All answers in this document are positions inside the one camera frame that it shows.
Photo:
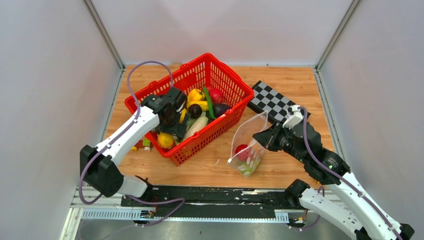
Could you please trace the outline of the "red apple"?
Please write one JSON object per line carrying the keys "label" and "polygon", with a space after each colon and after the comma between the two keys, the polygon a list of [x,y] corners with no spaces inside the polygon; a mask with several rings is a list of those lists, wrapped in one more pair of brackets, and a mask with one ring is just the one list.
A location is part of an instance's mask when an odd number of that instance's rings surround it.
{"label": "red apple", "polygon": [[235,149],[235,157],[238,161],[247,163],[251,160],[252,147],[247,144],[240,144]]}

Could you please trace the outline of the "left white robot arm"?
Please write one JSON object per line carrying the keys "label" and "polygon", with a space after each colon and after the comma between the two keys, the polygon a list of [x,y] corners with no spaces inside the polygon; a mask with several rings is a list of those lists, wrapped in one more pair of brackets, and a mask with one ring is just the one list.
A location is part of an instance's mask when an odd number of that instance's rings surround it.
{"label": "left white robot arm", "polygon": [[96,146],[85,145],[80,151],[80,182],[86,182],[101,195],[133,196],[140,206],[149,206],[153,193],[148,184],[135,176],[124,175],[118,169],[127,153],[147,133],[157,130],[172,138],[186,134],[189,116],[180,122],[187,96],[171,87],[166,94],[150,94],[136,101],[135,113],[111,136]]}

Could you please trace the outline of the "green chili pepper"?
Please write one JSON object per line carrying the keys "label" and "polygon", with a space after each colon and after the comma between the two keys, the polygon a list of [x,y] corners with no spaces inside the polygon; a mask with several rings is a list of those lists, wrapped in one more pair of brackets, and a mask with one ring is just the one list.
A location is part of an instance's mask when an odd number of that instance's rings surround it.
{"label": "green chili pepper", "polygon": [[202,87],[202,90],[203,90],[203,92],[205,94],[205,99],[206,99],[207,104],[208,104],[208,111],[209,111],[210,118],[212,120],[215,120],[216,117],[215,117],[215,114],[214,114],[214,105],[213,105],[213,101],[211,99],[211,96],[209,94],[209,91],[208,91],[208,89],[207,89],[206,86],[203,86]]}

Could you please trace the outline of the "yellow lemon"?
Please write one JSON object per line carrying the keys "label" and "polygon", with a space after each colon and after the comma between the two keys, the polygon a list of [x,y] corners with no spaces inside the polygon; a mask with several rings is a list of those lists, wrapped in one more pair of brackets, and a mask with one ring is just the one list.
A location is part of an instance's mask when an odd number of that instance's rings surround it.
{"label": "yellow lemon", "polygon": [[168,133],[160,132],[157,136],[157,143],[163,149],[172,149],[175,143],[174,137]]}

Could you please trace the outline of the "yellow bell pepper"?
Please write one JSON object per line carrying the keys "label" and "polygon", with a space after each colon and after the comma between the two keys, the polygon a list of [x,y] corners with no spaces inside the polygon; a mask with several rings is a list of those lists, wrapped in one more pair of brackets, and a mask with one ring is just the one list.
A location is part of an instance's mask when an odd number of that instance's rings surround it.
{"label": "yellow bell pepper", "polygon": [[189,92],[187,96],[187,102],[189,103],[193,101],[204,101],[205,98],[205,94],[202,90],[194,88]]}

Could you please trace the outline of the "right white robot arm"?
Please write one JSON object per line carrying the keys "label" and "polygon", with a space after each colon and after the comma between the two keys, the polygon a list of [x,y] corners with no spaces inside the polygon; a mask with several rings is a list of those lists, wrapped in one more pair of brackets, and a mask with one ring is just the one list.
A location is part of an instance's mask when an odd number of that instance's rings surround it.
{"label": "right white robot arm", "polygon": [[347,163],[323,147],[321,135],[309,123],[293,128],[279,123],[252,136],[265,149],[284,151],[304,165],[310,177],[332,191],[347,209],[324,198],[300,179],[287,189],[286,204],[310,209],[337,226],[352,240],[409,240],[415,230],[390,217],[367,194]]}

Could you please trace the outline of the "red plastic shopping basket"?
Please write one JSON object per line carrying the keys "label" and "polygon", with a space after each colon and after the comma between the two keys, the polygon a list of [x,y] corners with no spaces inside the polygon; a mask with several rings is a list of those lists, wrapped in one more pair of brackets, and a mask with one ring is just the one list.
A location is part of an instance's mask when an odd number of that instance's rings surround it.
{"label": "red plastic shopping basket", "polygon": [[237,124],[248,102],[253,99],[254,91],[235,71],[211,53],[204,53],[182,64],[172,73],[172,77],[174,87],[185,94],[200,87],[220,90],[223,92],[223,102],[231,107],[224,115],[172,149],[161,148],[155,132],[150,131],[145,135],[162,157],[179,166]]}

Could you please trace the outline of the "black white chessboard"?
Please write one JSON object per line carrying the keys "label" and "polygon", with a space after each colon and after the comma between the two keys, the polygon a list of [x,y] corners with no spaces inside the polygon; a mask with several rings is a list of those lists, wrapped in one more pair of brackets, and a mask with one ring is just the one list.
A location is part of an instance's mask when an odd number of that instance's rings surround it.
{"label": "black white chessboard", "polygon": [[290,106],[295,105],[288,97],[284,96],[263,81],[258,81],[252,87],[254,97],[247,103],[247,107],[257,114],[267,111],[267,121],[271,124],[283,124],[289,117]]}

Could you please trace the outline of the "clear polka dot zip bag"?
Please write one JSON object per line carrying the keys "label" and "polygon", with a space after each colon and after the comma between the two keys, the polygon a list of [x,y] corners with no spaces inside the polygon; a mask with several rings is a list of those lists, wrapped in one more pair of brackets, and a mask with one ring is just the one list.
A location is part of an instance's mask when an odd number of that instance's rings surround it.
{"label": "clear polka dot zip bag", "polygon": [[237,167],[239,167],[243,162],[239,161],[235,157],[236,148],[239,145],[245,144],[251,147],[251,160],[247,162],[261,162],[262,157],[265,154],[265,148],[262,147],[254,138],[253,134],[262,132],[269,127],[268,123],[268,112],[264,111],[258,113],[242,123],[239,128],[236,130],[232,143],[231,143],[231,152],[230,157],[227,161],[227,164],[239,172]]}

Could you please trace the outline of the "green pear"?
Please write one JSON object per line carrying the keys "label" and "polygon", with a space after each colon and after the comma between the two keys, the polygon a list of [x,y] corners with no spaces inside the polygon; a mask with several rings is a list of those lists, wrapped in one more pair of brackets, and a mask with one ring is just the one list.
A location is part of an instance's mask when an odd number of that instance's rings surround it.
{"label": "green pear", "polygon": [[243,162],[240,166],[237,167],[237,169],[244,177],[249,177],[251,174],[253,174],[258,165],[259,162],[257,161],[251,161],[249,164],[247,162]]}

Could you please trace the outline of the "white radish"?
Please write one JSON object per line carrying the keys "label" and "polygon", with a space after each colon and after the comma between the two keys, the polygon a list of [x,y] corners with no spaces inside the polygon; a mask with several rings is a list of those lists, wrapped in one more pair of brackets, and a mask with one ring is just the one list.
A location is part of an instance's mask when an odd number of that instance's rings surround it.
{"label": "white radish", "polygon": [[199,132],[200,130],[205,128],[208,125],[208,121],[209,119],[206,116],[200,116],[199,118],[197,118],[186,131],[183,140],[188,139],[189,137],[193,136],[196,132]]}

